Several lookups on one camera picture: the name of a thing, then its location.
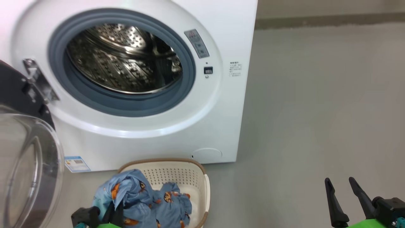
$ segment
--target blue cloth with print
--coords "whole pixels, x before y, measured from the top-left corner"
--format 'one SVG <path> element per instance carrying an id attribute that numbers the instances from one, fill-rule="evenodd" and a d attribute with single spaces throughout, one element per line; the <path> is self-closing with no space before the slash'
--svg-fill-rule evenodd
<path id="1" fill-rule="evenodd" d="M 127 228 L 156 228 L 156 221 L 151 213 L 151 206 L 157 200 L 156 191 L 152 189 L 143 173 L 130 170 L 114 175 L 102 184 L 94 196 L 93 206 L 100 209 L 101 220 L 111 202 L 115 209 L 124 202 L 124 224 Z"/>
<path id="2" fill-rule="evenodd" d="M 156 210 L 156 222 L 162 228 L 183 228 L 190 223 L 190 196 L 181 194 L 176 183 L 165 183 L 158 191 L 158 197 L 162 199 L 161 203 L 152 210 Z"/>

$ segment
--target white washing machine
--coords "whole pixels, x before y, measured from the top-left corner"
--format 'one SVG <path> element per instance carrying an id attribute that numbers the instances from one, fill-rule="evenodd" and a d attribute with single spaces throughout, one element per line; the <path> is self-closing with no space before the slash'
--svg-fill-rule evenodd
<path id="1" fill-rule="evenodd" d="M 44 95 L 72 172 L 161 157 L 234 162 L 256 7 L 5 1 L 0 60 Z"/>

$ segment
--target baseboard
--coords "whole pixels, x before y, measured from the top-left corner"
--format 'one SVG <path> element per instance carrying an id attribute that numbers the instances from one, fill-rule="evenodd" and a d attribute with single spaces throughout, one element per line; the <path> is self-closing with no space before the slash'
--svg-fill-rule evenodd
<path id="1" fill-rule="evenodd" d="M 257 19 L 255 24 L 255 30 L 299 28 L 299 27 L 343 26 L 350 24 L 371 25 L 371 24 L 383 24 L 392 22 L 405 22 L 405 13 L 376 13 L 376 14 Z"/>

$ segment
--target white plastic basket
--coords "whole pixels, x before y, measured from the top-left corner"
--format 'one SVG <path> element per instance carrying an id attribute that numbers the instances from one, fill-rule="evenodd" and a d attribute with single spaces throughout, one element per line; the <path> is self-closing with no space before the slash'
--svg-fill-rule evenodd
<path id="1" fill-rule="evenodd" d="M 166 182 L 177 183 L 181 193 L 190 194 L 193 209 L 188 227 L 203 227 L 208 216 L 211 192 L 209 178 L 200 163 L 190 159 L 148 159 L 127 163 L 118 172 L 133 169 L 142 171 L 155 190 Z"/>

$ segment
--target label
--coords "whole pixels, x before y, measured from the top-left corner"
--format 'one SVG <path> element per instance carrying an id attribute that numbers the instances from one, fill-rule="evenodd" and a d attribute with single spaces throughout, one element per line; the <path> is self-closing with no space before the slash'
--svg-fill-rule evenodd
<path id="1" fill-rule="evenodd" d="M 197 30 L 193 29 L 185 31 L 184 34 L 193 45 L 194 50 L 197 52 L 199 58 L 209 57 L 207 47 L 205 46 L 203 39 L 201 39 L 200 34 L 198 34 Z"/>
<path id="2" fill-rule="evenodd" d="M 84 162 L 80 156 L 76 157 L 65 157 L 65 166 L 71 172 L 88 172 L 90 168 Z"/>
<path id="3" fill-rule="evenodd" d="M 242 74 L 242 64 L 239 62 L 230 62 L 229 65 L 229 76 L 237 77 Z"/>

